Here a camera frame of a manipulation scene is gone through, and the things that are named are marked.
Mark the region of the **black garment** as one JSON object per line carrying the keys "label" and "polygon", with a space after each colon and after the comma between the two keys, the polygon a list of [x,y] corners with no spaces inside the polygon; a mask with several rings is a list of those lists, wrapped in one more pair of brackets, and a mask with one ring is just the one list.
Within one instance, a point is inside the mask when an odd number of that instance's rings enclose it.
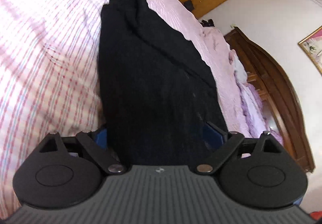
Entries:
{"label": "black garment", "polygon": [[146,0],[110,0],[98,53],[107,145],[128,165],[192,165],[206,122],[227,126],[209,66]]}

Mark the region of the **purple ruffled pillow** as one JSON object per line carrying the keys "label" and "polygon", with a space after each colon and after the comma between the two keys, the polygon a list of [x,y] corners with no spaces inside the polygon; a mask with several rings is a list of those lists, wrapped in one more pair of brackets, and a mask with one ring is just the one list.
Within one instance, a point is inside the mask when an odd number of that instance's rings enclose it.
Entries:
{"label": "purple ruffled pillow", "polygon": [[250,83],[241,83],[239,81],[237,81],[237,86],[240,90],[242,109],[251,138],[258,139],[262,132],[269,131],[281,145],[284,145],[280,134],[268,126],[262,113],[263,103],[255,87]]}

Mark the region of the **dark wooden headboard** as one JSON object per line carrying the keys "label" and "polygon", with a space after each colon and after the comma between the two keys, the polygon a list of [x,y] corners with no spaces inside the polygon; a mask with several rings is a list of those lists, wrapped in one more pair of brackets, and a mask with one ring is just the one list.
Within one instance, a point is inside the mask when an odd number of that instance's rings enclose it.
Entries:
{"label": "dark wooden headboard", "polygon": [[263,103],[268,127],[283,138],[283,146],[306,172],[315,169],[299,99],[277,61],[237,26],[224,36],[234,49]]}

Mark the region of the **white light cloth bundle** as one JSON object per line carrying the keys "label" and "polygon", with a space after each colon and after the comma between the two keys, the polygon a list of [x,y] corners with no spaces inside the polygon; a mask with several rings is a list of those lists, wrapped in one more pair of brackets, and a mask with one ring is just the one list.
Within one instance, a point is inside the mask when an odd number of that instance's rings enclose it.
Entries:
{"label": "white light cloth bundle", "polygon": [[248,75],[244,68],[244,65],[241,63],[238,57],[234,58],[233,66],[234,66],[234,73],[235,73],[236,80],[240,83],[246,83],[248,79]]}

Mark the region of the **pink crumpled blanket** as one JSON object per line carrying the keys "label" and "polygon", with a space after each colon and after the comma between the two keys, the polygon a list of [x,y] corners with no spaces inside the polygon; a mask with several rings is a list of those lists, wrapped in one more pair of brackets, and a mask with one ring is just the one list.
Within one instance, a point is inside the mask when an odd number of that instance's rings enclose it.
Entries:
{"label": "pink crumpled blanket", "polygon": [[223,103],[239,104],[240,90],[235,79],[234,54],[224,36],[215,27],[204,27],[204,42],[209,50],[210,66]]}

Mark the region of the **black item at bedside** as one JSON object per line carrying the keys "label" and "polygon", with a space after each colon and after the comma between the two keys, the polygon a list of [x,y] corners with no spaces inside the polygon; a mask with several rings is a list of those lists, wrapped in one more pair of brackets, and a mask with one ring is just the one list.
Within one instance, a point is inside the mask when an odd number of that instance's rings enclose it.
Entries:
{"label": "black item at bedside", "polygon": [[202,25],[202,27],[215,27],[212,19],[202,20],[200,24]]}

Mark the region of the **gold framed wedding photo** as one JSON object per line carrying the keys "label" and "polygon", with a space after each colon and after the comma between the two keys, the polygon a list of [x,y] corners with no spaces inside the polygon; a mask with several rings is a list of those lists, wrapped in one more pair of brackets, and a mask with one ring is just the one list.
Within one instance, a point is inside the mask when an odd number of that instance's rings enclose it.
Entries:
{"label": "gold framed wedding photo", "polygon": [[322,74],[322,26],[298,42],[298,46],[306,53],[319,73]]}

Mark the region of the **small black handbag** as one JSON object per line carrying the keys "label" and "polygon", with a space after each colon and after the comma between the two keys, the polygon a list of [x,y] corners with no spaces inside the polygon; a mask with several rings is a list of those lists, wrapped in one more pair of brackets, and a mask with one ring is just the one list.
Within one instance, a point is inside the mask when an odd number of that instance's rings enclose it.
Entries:
{"label": "small black handbag", "polygon": [[192,1],[191,1],[191,0],[187,0],[187,1],[185,1],[185,2],[183,3],[183,5],[184,5],[184,7],[185,7],[188,11],[190,11],[190,12],[192,12],[192,11],[194,10],[194,5],[193,5],[193,3],[192,3]]}

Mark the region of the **pink checked bed sheet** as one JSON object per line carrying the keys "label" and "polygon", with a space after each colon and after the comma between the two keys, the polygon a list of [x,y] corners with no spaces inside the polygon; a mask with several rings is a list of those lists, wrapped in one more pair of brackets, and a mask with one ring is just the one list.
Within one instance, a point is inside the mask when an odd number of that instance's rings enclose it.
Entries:
{"label": "pink checked bed sheet", "polygon": [[[1,0],[1,218],[19,208],[15,171],[49,132],[72,136],[101,124],[96,59],[109,0]],[[178,0],[147,0],[210,66],[203,27]],[[225,104],[230,131],[248,134],[241,102]]]}

